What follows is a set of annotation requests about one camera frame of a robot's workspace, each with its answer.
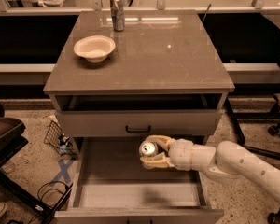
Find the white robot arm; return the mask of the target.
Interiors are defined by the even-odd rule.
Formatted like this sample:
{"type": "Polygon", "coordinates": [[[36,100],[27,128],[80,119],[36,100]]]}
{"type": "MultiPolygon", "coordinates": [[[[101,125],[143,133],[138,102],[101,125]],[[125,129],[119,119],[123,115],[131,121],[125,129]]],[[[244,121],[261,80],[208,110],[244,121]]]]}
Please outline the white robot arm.
{"type": "Polygon", "coordinates": [[[186,139],[151,135],[141,143],[139,155],[147,169],[193,170],[228,185],[244,176],[280,203],[280,170],[231,141],[210,147],[186,139]]]}

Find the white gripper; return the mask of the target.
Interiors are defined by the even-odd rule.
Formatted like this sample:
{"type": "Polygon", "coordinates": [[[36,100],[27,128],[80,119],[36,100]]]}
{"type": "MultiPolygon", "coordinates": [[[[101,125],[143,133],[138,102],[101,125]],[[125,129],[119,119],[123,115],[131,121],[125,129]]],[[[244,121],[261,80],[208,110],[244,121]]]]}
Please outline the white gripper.
{"type": "Polygon", "coordinates": [[[176,168],[182,171],[206,172],[215,165],[216,149],[205,145],[197,145],[185,139],[174,140],[165,135],[150,135],[148,142],[160,146],[168,151],[169,157],[164,152],[151,157],[141,157],[140,161],[148,168],[176,168]]]}

